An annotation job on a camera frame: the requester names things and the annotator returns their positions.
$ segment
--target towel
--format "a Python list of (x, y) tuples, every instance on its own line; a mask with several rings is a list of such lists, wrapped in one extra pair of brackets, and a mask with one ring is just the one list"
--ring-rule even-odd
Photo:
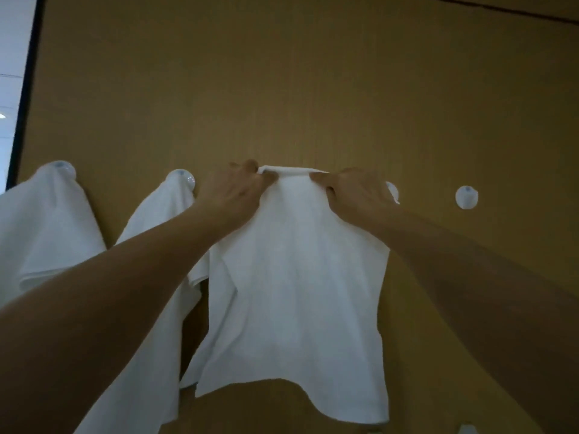
[(278, 182), (255, 216), (209, 250), (209, 330), (181, 387), (196, 396), (286, 379), (323, 414), (388, 420), (378, 300), (389, 249), (334, 214), (313, 169), (265, 166)]
[[(194, 186), (189, 172), (172, 171), (139, 205), (117, 244), (191, 206)], [(98, 398), (76, 434), (156, 434), (163, 423), (177, 418), (181, 326), (201, 298), (197, 283), (191, 277), (183, 280), (131, 361)]]
[(0, 195), (0, 307), (105, 251), (75, 179), (70, 163), (55, 161)]

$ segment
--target wooden wall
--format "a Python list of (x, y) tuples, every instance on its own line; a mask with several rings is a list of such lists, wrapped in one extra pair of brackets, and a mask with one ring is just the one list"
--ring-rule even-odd
[[(175, 168), (375, 168), (409, 210), (579, 293), (577, 42), (432, 0), (48, 0), (19, 179), (72, 162), (111, 245)], [(378, 325), (385, 432), (540, 432), (395, 255)], [(317, 431), (365, 432), (265, 381), (185, 391), (164, 432)]]

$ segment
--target left arm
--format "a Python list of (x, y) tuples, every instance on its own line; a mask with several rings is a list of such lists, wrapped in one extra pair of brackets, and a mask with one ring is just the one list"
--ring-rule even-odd
[(0, 432), (72, 433), (123, 370), (187, 272), (245, 224), (277, 178), (257, 163), (211, 176), (179, 216), (0, 310)]

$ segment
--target left hand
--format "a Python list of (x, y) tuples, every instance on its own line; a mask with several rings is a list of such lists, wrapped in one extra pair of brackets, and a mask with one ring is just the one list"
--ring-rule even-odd
[(257, 211), (264, 191), (277, 181), (275, 172), (258, 174), (258, 167), (256, 160), (241, 165), (231, 162), (203, 183), (192, 208), (203, 210), (221, 237), (245, 225)]

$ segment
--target right arm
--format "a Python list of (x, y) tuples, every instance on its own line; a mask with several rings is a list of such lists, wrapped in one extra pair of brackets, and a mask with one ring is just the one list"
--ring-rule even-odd
[(579, 432), (579, 300), (404, 211), (360, 169), (311, 175), (332, 210), (400, 255), (477, 361), (547, 433)]

